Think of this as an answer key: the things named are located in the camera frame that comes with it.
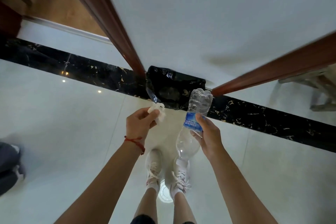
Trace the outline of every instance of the person's left hand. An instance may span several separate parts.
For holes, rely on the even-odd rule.
[[[141,108],[126,119],[126,137],[135,139],[142,137],[141,143],[145,143],[149,129],[156,125],[155,119],[159,116],[159,110],[148,113],[149,107]]]

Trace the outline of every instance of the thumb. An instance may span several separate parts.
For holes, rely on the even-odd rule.
[[[159,110],[154,110],[153,112],[151,112],[146,118],[145,118],[145,121],[148,123],[148,124],[151,124],[152,121],[154,121],[160,114],[160,111]]]
[[[202,129],[205,130],[205,128],[208,127],[206,118],[199,113],[196,113],[195,117],[196,117],[196,121],[201,125]]]

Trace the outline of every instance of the plastic bottle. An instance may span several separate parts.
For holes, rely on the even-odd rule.
[[[210,109],[212,98],[213,96],[208,90],[196,89],[192,91],[187,115],[176,140],[176,149],[180,159],[188,160],[199,150],[200,144],[191,135],[190,131],[192,130],[198,134],[202,132],[202,127],[196,121],[195,114],[200,113],[206,116]]]

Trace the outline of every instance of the reddish-brown wooden trim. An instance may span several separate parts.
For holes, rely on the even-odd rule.
[[[133,71],[145,76],[145,69],[126,33],[111,0],[80,0]]]
[[[214,96],[284,79],[336,63],[336,32],[296,49],[212,90]]]
[[[0,34],[16,37],[19,33],[22,15],[0,2]]]

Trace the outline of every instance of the black plastic bag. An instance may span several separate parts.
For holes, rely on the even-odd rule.
[[[150,66],[146,73],[146,90],[155,103],[166,108],[187,110],[190,93],[194,89],[205,90],[205,80],[162,67]]]

